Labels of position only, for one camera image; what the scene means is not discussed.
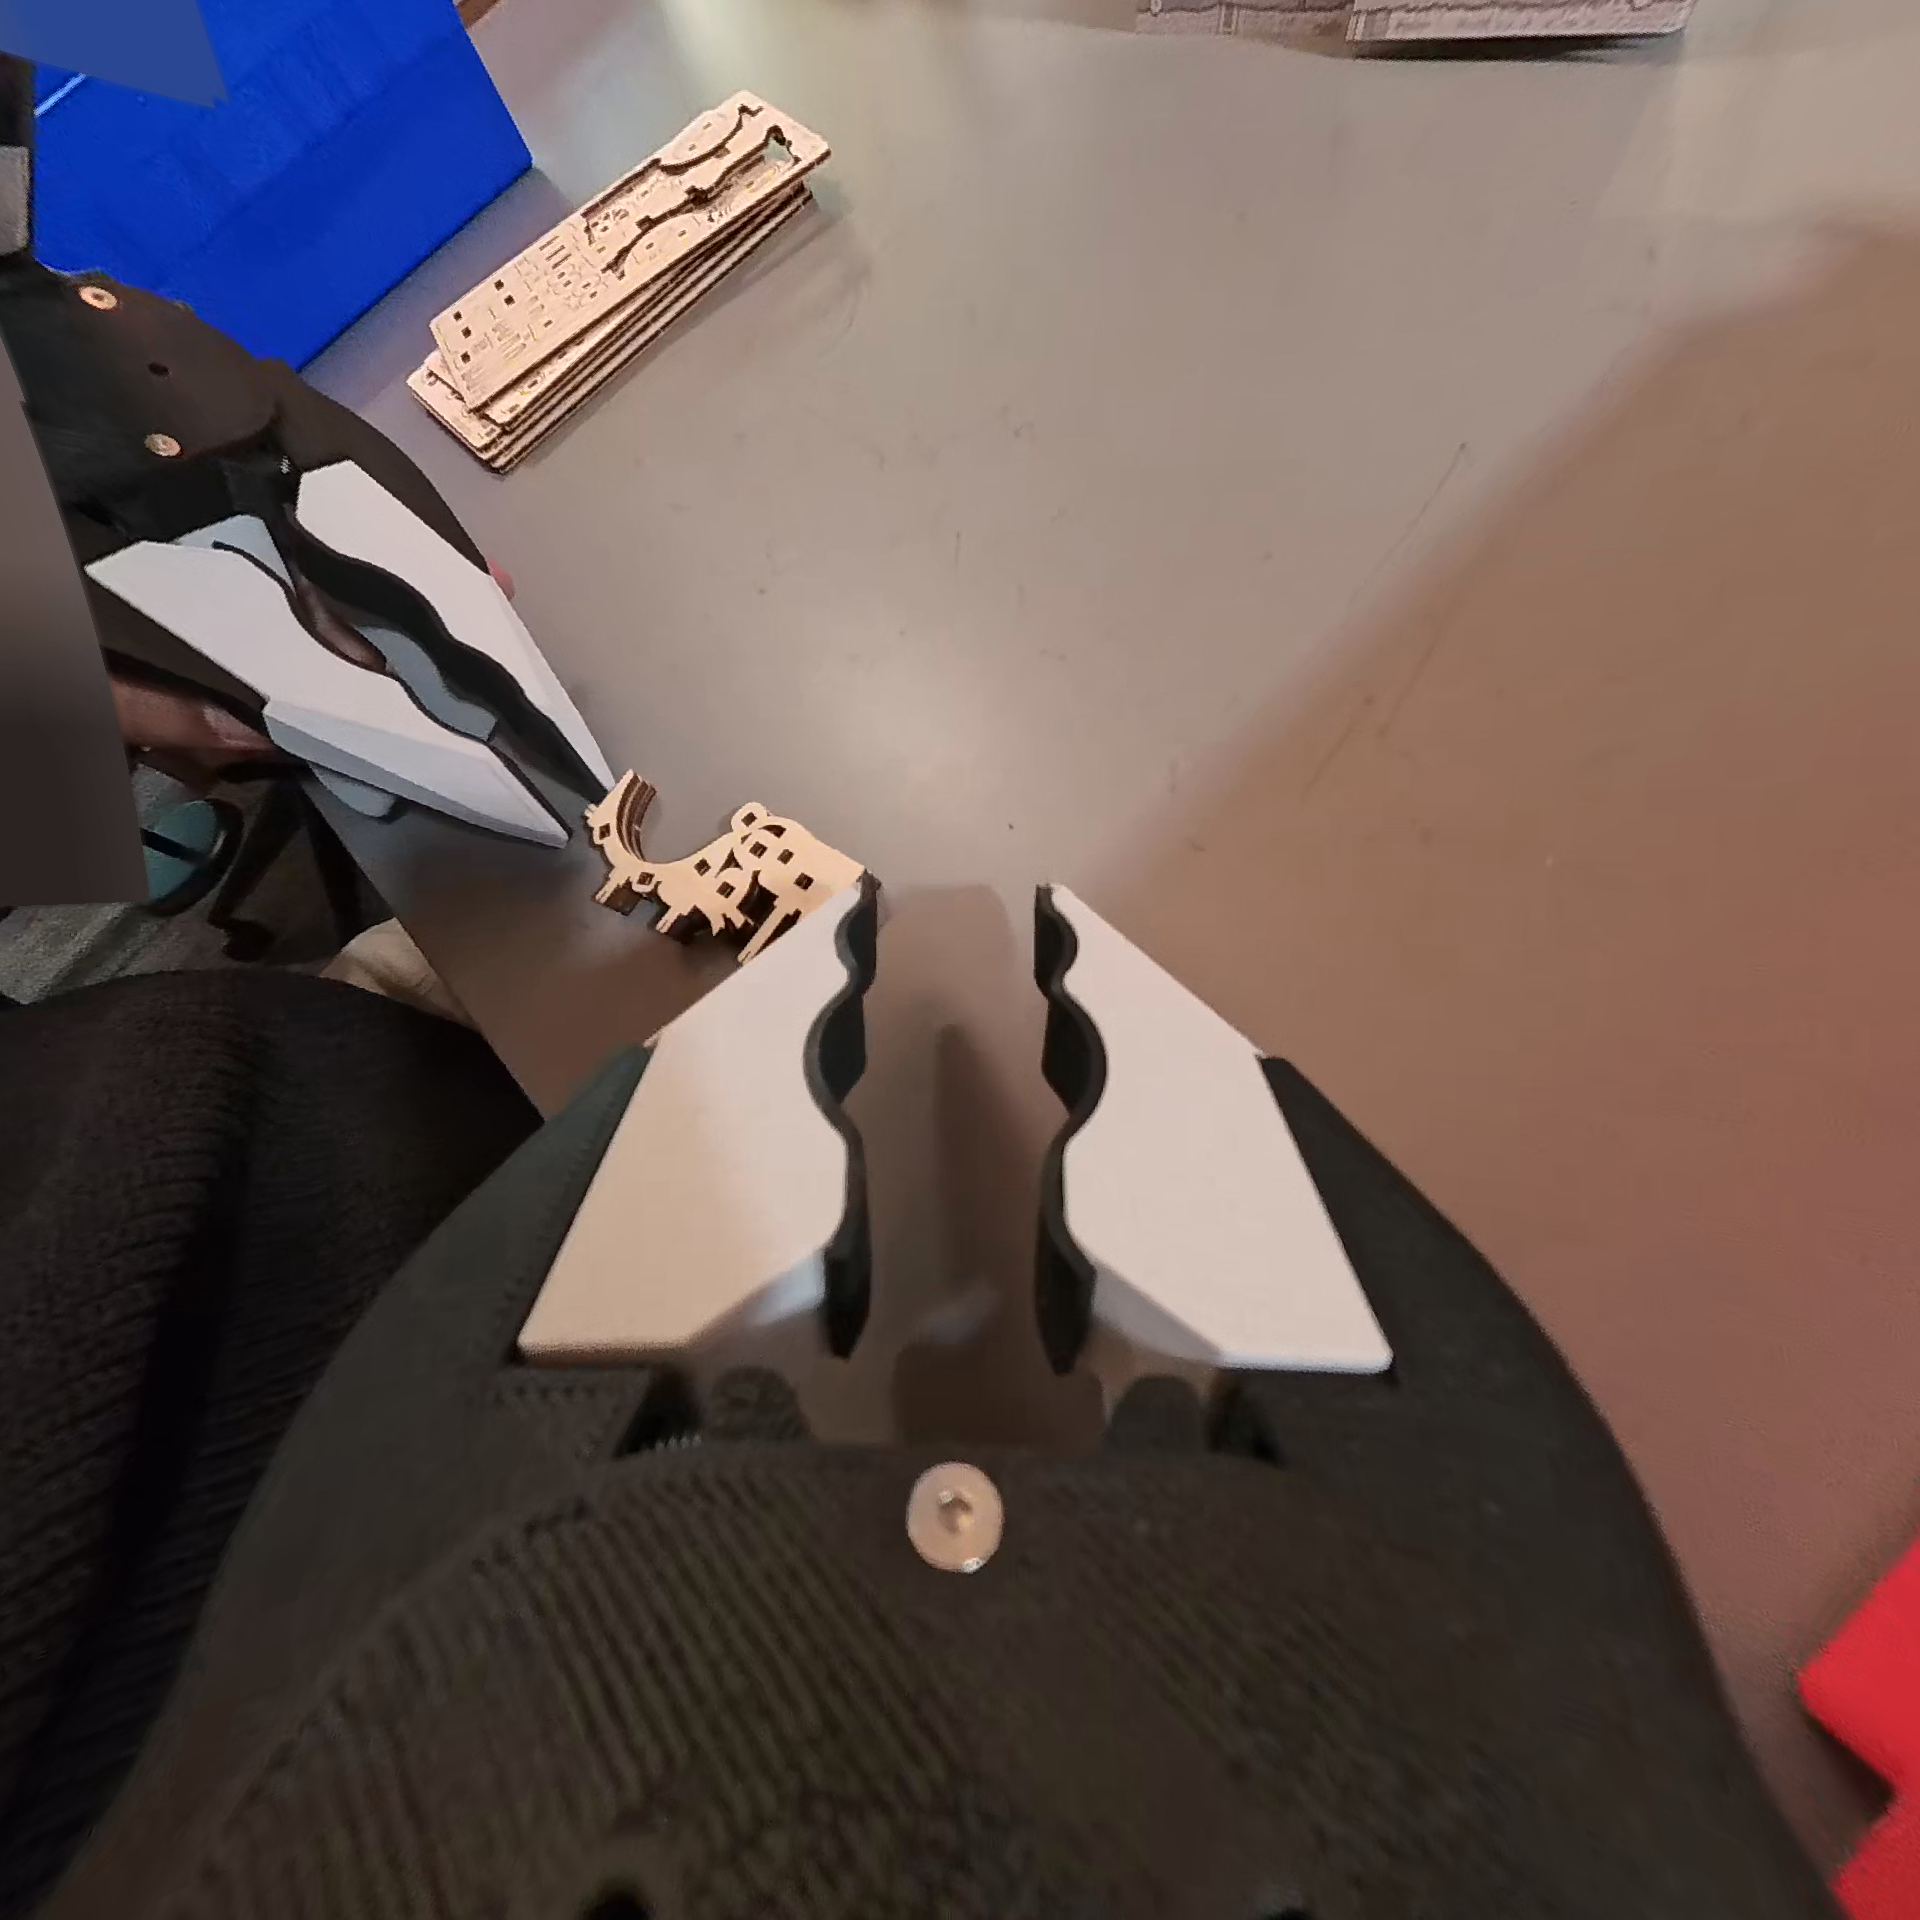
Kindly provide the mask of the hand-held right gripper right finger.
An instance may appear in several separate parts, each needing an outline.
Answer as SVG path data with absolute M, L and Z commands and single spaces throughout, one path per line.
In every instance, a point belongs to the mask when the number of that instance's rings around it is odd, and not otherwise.
M 1034 905 L 1035 1318 L 1057 1376 L 1386 1376 L 1393 1350 L 1277 1063 L 1072 889 Z

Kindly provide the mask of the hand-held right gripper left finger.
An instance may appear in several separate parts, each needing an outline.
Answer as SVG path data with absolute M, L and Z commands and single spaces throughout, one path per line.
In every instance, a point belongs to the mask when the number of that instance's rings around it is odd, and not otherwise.
M 862 874 L 663 1027 L 519 1329 L 533 1365 L 847 1361 L 874 1299 L 849 1097 L 880 888 Z

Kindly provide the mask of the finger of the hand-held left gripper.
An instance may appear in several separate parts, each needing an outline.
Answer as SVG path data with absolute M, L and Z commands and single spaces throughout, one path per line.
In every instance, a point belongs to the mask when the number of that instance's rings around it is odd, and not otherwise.
M 614 787 L 609 757 L 490 567 L 367 470 L 339 462 L 301 475 L 290 550 L 438 721 L 472 723 L 473 739 L 585 800 Z
M 266 574 L 202 544 L 131 544 L 88 567 L 127 608 L 104 646 L 154 672 L 241 704 L 289 760 L 371 819 L 401 802 L 523 845 L 562 848 L 569 830 L 529 765 L 438 721 L 397 680 L 312 653 Z

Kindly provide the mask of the stack of wooden puzzle pieces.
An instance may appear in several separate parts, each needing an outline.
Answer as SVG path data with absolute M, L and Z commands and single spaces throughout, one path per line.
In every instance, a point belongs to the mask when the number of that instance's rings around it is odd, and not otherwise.
M 594 901 L 621 917 L 642 907 L 669 943 L 721 943 L 745 967 L 827 901 L 857 888 L 867 870 L 802 824 L 749 802 L 727 830 L 671 861 L 642 848 L 657 789 L 626 773 L 584 813 L 603 861 Z

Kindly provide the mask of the grey desk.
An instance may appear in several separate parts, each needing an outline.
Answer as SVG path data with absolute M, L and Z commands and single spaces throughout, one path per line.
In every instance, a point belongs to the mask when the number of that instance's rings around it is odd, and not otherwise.
M 536 173 L 309 376 L 682 850 L 882 885 L 847 1435 L 1082 1438 L 1034 894 L 1299 1067 L 1553 1333 L 1809 1855 L 1915 1534 L 1915 5 L 1353 58 L 1133 5 L 502 5 Z M 810 201 L 506 474 L 430 323 L 749 89 Z

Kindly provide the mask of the person's left hand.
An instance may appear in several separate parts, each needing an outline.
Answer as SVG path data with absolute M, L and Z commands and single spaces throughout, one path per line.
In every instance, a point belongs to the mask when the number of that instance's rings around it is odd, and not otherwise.
M 290 762 L 263 734 L 193 694 L 113 680 L 113 710 L 128 757 L 199 792 L 270 778 Z

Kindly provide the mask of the blue box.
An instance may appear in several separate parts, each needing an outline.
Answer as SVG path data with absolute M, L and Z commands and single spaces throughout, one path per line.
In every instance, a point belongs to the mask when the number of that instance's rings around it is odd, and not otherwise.
M 39 64 L 35 250 L 312 362 L 533 157 L 459 5 L 211 2 L 225 96 Z

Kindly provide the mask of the black office chair base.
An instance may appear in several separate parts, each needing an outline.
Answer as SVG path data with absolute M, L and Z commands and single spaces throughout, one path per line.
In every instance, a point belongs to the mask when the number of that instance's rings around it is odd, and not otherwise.
M 261 882 L 296 845 L 312 856 L 328 925 L 341 944 L 378 922 L 373 891 L 353 862 L 305 776 L 243 773 L 258 799 L 243 805 L 217 793 L 167 800 L 139 827 L 147 861 L 147 912 L 173 922 L 198 907 L 223 937 L 225 959 L 251 966 L 272 957 L 278 935 L 250 920 Z

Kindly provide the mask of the stack of wooden puzzle sheets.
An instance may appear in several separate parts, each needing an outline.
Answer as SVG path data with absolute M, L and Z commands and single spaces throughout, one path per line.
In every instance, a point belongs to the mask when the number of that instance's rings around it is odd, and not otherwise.
M 742 89 L 430 323 L 410 393 L 507 474 L 810 205 L 825 136 Z

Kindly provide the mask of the beige paper bag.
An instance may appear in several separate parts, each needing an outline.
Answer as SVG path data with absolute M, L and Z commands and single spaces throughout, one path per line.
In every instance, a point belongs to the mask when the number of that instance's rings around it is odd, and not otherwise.
M 458 995 L 397 920 L 385 920 L 357 933 L 326 962 L 320 978 L 473 1030 L 473 1018 Z

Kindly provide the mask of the person's black knit sweater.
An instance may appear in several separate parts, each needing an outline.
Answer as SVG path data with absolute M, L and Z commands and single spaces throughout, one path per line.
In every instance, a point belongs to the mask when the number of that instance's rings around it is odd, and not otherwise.
M 5 1000 L 3 1915 L 127 1781 L 343 1339 L 541 1121 L 472 1030 L 320 976 Z

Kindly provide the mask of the red box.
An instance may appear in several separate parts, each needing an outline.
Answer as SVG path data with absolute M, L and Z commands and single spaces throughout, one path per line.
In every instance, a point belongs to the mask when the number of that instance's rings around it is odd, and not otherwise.
M 1886 1791 L 1834 1890 L 1853 1919 L 1918 1915 L 1918 1544 L 1799 1671 L 1803 1710 Z

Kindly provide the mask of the grey felt pad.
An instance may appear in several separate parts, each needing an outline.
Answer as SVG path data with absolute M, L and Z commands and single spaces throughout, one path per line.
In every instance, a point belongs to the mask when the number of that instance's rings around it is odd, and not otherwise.
M 1694 2 L 1353 2 L 1357 46 L 1643 42 L 1688 29 Z
M 1353 2 L 1139 2 L 1137 33 L 1249 42 L 1343 42 Z

